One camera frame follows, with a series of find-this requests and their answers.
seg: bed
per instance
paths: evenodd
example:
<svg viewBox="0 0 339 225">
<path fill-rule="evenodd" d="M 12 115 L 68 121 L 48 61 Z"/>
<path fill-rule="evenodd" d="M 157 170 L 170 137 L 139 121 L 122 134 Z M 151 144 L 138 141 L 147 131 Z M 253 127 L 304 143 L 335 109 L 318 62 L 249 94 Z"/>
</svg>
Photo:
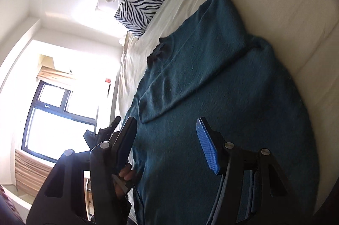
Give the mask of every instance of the bed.
<svg viewBox="0 0 339 225">
<path fill-rule="evenodd" d="M 140 39 L 127 35 L 118 90 L 122 117 L 159 38 L 174 32 L 204 1 L 165 0 Z M 339 176 L 339 0 L 232 1 L 247 31 L 272 44 L 307 107 L 320 162 L 317 210 Z"/>
</svg>

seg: window pane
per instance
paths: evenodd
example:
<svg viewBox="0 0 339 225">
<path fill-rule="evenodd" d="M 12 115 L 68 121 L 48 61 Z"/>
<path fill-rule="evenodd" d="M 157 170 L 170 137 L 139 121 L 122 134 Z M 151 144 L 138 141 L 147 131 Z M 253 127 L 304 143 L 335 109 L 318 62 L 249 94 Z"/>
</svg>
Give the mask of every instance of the window pane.
<svg viewBox="0 0 339 225">
<path fill-rule="evenodd" d="M 84 152 L 89 150 L 83 138 L 86 130 L 94 132 L 94 126 L 35 108 L 29 127 L 27 148 L 54 159 L 59 159 L 70 148 L 75 152 Z"/>
<path fill-rule="evenodd" d="M 40 93 L 39 101 L 60 107 L 64 93 L 65 90 L 63 88 L 53 85 L 44 85 Z"/>
<path fill-rule="evenodd" d="M 68 99 L 67 112 L 95 119 L 97 110 L 97 96 L 87 90 L 77 90 L 71 93 Z"/>
</svg>

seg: blue textured pad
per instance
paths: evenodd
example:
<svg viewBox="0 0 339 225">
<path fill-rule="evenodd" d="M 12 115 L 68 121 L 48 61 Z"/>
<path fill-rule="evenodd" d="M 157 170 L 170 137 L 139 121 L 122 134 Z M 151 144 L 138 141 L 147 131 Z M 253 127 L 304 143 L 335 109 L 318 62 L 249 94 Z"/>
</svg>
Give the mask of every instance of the blue textured pad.
<svg viewBox="0 0 339 225">
<path fill-rule="evenodd" d="M 218 164 L 217 150 L 214 147 L 214 144 L 209 133 L 206 130 L 206 127 L 200 119 L 197 120 L 196 128 L 200 145 L 202 147 L 202 150 L 204 151 L 208 166 L 212 171 L 214 171 L 215 174 L 218 174 L 220 166 Z"/>
</svg>

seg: window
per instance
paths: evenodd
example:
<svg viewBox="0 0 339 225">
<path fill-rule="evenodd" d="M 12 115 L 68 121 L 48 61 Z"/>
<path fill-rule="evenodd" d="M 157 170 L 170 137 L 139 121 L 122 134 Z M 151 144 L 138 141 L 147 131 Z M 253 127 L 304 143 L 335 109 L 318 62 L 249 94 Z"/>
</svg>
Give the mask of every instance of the window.
<svg viewBox="0 0 339 225">
<path fill-rule="evenodd" d="M 22 150 L 56 162 L 67 149 L 89 150 L 83 135 L 95 132 L 97 97 L 90 91 L 70 91 L 40 81 L 26 120 Z"/>
</svg>

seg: teal sweater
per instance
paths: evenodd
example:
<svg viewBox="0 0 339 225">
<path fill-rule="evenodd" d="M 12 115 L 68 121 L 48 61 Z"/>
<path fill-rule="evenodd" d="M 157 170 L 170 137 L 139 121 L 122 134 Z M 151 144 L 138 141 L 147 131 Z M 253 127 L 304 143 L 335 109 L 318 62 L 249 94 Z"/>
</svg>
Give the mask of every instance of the teal sweater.
<svg viewBox="0 0 339 225">
<path fill-rule="evenodd" d="M 312 213 L 319 164 L 307 110 L 272 47 L 246 32 L 230 0 L 207 0 L 160 39 L 128 116 L 138 122 L 139 225 L 206 223 L 220 177 L 208 168 L 197 138 L 200 116 L 226 141 L 255 152 L 268 148 L 305 214 Z"/>
</svg>

